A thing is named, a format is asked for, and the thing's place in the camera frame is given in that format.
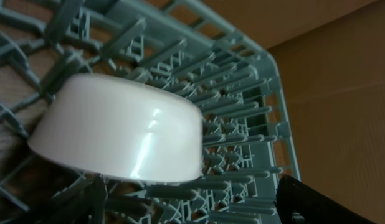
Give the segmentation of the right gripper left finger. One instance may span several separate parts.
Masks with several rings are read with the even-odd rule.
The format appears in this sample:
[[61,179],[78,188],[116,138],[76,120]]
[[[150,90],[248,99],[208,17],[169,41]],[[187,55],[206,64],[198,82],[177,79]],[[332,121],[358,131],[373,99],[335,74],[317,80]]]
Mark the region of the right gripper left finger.
[[104,178],[97,175],[80,181],[9,223],[104,223],[106,200]]

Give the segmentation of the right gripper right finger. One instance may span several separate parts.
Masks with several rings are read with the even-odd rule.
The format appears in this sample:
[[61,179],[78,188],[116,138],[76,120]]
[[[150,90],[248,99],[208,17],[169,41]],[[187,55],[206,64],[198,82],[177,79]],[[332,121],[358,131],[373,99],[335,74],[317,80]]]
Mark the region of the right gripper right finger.
[[290,175],[279,180],[275,206],[283,224],[374,224]]

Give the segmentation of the grey round bowl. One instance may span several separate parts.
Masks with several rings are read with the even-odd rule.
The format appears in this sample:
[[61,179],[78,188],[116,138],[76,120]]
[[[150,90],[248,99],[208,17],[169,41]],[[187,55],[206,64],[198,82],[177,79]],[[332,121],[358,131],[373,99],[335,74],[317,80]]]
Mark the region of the grey round bowl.
[[202,114],[159,88],[78,74],[57,93],[28,140],[54,163],[108,177],[178,183],[202,172]]

